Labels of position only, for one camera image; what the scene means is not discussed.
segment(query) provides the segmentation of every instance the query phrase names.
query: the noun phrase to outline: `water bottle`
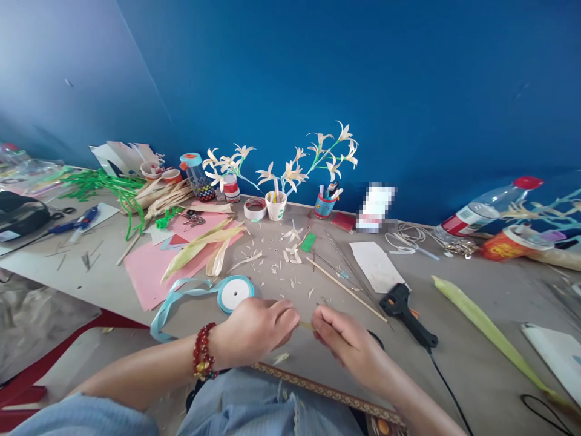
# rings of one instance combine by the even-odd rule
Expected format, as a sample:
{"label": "water bottle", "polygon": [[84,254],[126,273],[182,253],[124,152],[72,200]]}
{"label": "water bottle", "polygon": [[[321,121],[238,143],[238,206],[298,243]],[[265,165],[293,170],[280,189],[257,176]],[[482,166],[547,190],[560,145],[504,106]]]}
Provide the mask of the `water bottle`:
{"label": "water bottle", "polygon": [[509,186],[489,191],[472,200],[436,227],[434,236],[444,242],[457,242],[480,227],[496,221],[503,212],[508,210],[510,203],[523,201],[529,191],[542,184],[541,179],[524,176],[519,177]]}

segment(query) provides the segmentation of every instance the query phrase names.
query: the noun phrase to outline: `bottle label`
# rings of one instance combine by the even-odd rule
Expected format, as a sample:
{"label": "bottle label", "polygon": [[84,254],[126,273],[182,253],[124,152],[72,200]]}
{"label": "bottle label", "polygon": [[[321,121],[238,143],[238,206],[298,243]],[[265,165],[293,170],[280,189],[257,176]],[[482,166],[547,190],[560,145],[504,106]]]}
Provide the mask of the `bottle label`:
{"label": "bottle label", "polygon": [[442,228],[454,236],[466,236],[480,227],[495,221],[494,218],[486,218],[477,214],[468,206],[463,207],[455,215],[442,223]]}

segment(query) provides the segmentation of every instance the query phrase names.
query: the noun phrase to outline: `person's left hand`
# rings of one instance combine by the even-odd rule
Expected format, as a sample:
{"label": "person's left hand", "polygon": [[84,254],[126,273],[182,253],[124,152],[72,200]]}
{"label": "person's left hand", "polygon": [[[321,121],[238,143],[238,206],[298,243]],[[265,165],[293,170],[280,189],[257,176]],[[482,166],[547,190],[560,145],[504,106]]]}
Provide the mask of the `person's left hand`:
{"label": "person's left hand", "polygon": [[214,370],[246,366],[286,344],[300,316],[289,300],[247,298],[225,322],[210,330]]}

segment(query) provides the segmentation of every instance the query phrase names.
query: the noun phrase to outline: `wooden stick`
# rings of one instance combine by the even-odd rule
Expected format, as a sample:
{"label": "wooden stick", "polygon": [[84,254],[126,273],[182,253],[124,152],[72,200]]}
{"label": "wooden stick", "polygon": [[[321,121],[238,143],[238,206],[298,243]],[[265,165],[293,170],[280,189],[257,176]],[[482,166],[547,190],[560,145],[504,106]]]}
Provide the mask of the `wooden stick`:
{"label": "wooden stick", "polygon": [[377,310],[373,309],[370,305],[368,305],[365,301],[361,300],[357,295],[355,295],[349,288],[346,288],[345,286],[343,286],[343,284],[341,282],[339,282],[339,280],[337,280],[336,278],[334,278],[333,276],[331,276],[327,271],[325,271],[324,269],[322,269],[319,265],[317,265],[317,263],[314,260],[311,260],[310,257],[306,258],[310,263],[312,263],[314,266],[316,266],[323,274],[325,274],[325,276],[327,276],[328,278],[330,278],[331,280],[333,280],[337,285],[339,285],[340,287],[342,287],[345,291],[347,291],[349,294],[351,294],[351,296],[356,299],[357,301],[359,301],[362,305],[364,305],[367,309],[371,310],[375,315],[377,315],[379,318],[381,318],[383,321],[387,322],[387,318],[385,318],[383,315],[381,315]]}
{"label": "wooden stick", "polygon": [[[145,221],[145,223],[143,224],[143,229],[147,229],[147,226],[149,225],[149,222],[151,221],[151,218],[147,219]],[[121,257],[119,258],[119,260],[117,261],[117,263],[115,265],[119,266],[121,265],[121,263],[123,262],[123,259],[125,258],[125,256],[127,256],[129,254],[129,252],[131,251],[131,249],[133,248],[133,246],[137,243],[137,240],[139,239],[139,237],[142,234],[137,232],[136,235],[133,237],[133,239],[131,239],[131,242],[129,243],[129,245],[127,246],[127,248],[125,249],[125,251],[123,252],[123,254],[121,255]]]}

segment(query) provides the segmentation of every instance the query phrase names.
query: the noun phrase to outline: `green paper strip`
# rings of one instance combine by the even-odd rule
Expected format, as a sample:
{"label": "green paper strip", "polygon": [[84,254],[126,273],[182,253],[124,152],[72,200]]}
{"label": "green paper strip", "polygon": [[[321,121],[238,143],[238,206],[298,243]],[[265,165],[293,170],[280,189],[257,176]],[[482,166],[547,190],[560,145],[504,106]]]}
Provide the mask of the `green paper strip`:
{"label": "green paper strip", "polygon": [[310,251],[310,249],[313,248],[313,244],[315,243],[315,239],[317,239],[317,235],[309,232],[307,237],[304,239],[304,242],[301,244],[301,250],[308,253]]}

